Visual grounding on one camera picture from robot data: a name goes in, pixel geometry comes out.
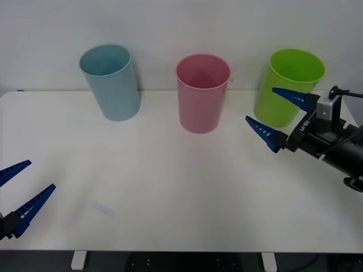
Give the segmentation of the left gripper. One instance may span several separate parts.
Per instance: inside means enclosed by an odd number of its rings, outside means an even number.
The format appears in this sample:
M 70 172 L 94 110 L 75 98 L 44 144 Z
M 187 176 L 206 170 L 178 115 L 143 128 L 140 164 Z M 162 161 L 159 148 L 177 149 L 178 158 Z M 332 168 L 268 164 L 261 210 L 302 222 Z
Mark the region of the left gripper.
M 2 187 L 5 183 L 10 181 L 14 176 L 16 176 L 31 164 L 32 162 L 30 160 L 25 160 L 0 170 L 0 187 Z M 51 184 L 17 210 L 10 212 L 6 216 L 1 214 L 0 240 L 4 239 L 5 237 L 8 239 L 11 239 L 13 236 L 16 238 L 21 237 L 21 235 L 29 227 L 32 219 L 36 216 L 36 214 L 43 207 L 44 203 L 51 196 L 55 188 L 55 184 Z

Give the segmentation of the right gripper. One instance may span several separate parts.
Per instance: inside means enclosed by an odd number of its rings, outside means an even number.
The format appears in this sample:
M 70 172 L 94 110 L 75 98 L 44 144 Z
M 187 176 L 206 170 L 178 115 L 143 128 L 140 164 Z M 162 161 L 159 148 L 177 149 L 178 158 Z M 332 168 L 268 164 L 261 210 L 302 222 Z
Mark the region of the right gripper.
M 273 87 L 272 92 L 306 112 L 289 137 L 279 130 L 246 116 L 247 123 L 274 153 L 278 153 L 280 149 L 286 147 L 291 152 L 301 149 L 311 156 L 319 158 L 342 138 L 343 127 L 348 123 L 340 117 L 337 118 L 337 122 L 333 122 L 330 131 L 323 131 L 325 129 L 323 121 L 316 117 L 316 111 L 314 111 L 320 98 L 319 95 L 277 87 Z

